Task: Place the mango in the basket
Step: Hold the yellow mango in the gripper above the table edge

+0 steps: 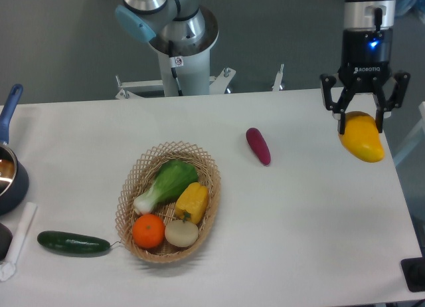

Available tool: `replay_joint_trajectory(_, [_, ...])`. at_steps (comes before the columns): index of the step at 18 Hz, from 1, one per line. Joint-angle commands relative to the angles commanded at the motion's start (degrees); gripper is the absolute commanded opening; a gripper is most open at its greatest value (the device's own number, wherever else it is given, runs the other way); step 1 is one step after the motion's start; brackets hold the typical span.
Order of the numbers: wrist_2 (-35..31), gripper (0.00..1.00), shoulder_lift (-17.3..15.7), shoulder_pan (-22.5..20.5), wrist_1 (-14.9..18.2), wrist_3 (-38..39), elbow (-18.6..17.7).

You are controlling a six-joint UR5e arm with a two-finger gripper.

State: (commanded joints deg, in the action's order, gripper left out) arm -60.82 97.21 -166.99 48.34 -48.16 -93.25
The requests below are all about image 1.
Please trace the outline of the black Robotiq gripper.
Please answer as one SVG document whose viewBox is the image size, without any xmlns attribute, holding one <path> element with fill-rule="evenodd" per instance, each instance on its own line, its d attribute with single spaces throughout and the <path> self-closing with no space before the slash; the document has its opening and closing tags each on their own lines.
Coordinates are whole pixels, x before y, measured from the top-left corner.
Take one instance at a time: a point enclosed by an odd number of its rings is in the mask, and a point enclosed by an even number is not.
<svg viewBox="0 0 425 307">
<path fill-rule="evenodd" d="M 337 131 L 345 134 L 346 111 L 358 93 L 372 92 L 376 105 L 375 124 L 383 132 L 384 115 L 401 108 L 410 82 L 410 73 L 399 71 L 391 76 L 389 66 L 392 48 L 392 29 L 381 31 L 343 31 L 341 66 L 336 74 L 322 74 L 319 79 L 325 109 L 338 121 Z M 386 98 L 383 86 L 388 80 L 394 84 Z M 333 90 L 341 81 L 341 93 L 336 98 Z"/>
</svg>

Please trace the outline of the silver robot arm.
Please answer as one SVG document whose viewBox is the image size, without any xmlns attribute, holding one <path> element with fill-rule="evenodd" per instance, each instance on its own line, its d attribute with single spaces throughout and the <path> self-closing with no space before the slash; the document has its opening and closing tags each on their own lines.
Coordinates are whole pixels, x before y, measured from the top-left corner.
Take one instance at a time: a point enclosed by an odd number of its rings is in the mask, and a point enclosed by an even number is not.
<svg viewBox="0 0 425 307">
<path fill-rule="evenodd" d="M 346 128 L 357 94 L 372 94 L 375 123 L 402 106 L 409 73 L 390 69 L 396 0 L 345 0 L 341 65 L 322 74 L 323 104 Z M 210 50 L 218 38 L 214 15 L 199 0 L 123 0 L 115 16 L 124 31 L 157 53 L 166 96 L 210 93 Z"/>
</svg>

